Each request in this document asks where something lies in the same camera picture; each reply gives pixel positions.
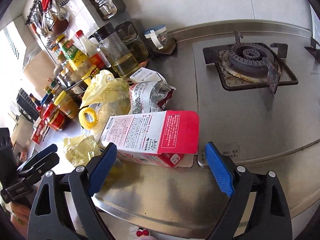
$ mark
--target yellow ring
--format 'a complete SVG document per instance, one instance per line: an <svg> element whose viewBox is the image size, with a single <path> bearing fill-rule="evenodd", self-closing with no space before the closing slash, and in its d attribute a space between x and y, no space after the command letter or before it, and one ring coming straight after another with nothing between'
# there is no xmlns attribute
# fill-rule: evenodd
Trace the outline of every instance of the yellow ring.
<svg viewBox="0 0 320 240"><path fill-rule="evenodd" d="M85 114L88 114L93 119L92 122L89 122L87 118L85 117ZM79 112L79 121L80 124L84 129L91 130L93 127L96 126L98 122L97 114L95 110L91 107L85 107Z"/></svg>

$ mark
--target yellow jar lid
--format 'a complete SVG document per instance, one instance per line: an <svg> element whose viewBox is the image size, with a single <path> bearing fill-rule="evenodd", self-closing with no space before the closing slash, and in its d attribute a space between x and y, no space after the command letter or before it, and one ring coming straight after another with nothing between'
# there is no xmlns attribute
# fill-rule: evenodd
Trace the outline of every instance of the yellow jar lid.
<svg viewBox="0 0 320 240"><path fill-rule="evenodd" d="M56 44L58 44L63 38L65 38L64 34L61 34L57 39L56 39Z"/></svg>
<svg viewBox="0 0 320 240"><path fill-rule="evenodd" d="M56 100L54 101L54 105L57 106L58 104L61 103L62 99L66 96L67 92L62 91L56 98Z"/></svg>

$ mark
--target wall tile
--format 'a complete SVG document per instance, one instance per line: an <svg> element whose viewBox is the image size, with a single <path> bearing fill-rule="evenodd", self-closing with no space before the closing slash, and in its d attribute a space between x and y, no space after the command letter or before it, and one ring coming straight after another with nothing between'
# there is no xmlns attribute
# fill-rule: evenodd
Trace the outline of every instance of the wall tile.
<svg viewBox="0 0 320 240"><path fill-rule="evenodd" d="M75 41L76 46L80 46L78 39L75 37L75 33L77 31L82 30L84 35L88 37L99 29L88 11L89 7L93 8L93 5L88 5L87 7L82 8L81 11L69 22L68 29L65 32L67 38L72 38Z"/></svg>
<svg viewBox="0 0 320 240"><path fill-rule="evenodd" d="M290 23L312 30L307 0L252 0L255 19Z"/></svg>
<svg viewBox="0 0 320 240"><path fill-rule="evenodd" d="M71 21L85 7L85 4L82 0L70 0L64 7L69 14L69 21Z"/></svg>
<svg viewBox="0 0 320 240"><path fill-rule="evenodd" d="M253 19L251 0L124 0L132 18L145 28L165 24L168 30L202 23Z"/></svg>

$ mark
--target red and white carton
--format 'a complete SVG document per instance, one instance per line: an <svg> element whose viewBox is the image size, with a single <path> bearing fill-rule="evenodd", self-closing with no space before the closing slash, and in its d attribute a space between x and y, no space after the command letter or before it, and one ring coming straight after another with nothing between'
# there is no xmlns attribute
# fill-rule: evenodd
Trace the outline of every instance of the red and white carton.
<svg viewBox="0 0 320 240"><path fill-rule="evenodd" d="M104 149L113 142L118 159L175 167L198 151L199 116L193 111L164 111L111 116L101 135Z"/></svg>

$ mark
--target sauce jar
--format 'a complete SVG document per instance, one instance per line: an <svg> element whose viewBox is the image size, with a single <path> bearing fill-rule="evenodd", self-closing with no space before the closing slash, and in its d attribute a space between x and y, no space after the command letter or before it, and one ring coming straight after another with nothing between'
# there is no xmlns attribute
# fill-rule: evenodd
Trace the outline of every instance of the sauce jar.
<svg viewBox="0 0 320 240"><path fill-rule="evenodd" d="M62 91L60 95L57 96L54 105L70 119L75 118L79 112L78 104L65 91Z"/></svg>
<svg viewBox="0 0 320 240"><path fill-rule="evenodd" d="M53 103L50 103L43 112L42 119L46 125L58 131L63 129L66 116Z"/></svg>

